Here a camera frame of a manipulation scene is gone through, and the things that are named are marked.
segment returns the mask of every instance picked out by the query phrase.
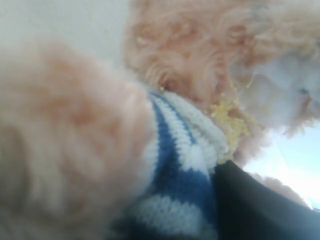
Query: knitted fabric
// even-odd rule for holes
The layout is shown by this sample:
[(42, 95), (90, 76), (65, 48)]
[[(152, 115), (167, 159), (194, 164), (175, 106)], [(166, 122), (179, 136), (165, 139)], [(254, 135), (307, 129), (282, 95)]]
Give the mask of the knitted fabric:
[(227, 150), (224, 135), (174, 93), (151, 92), (150, 100), (157, 122), (157, 138), (148, 148), (155, 162), (154, 175), (149, 190), (129, 209), (131, 239), (184, 234), (217, 240), (211, 174)]

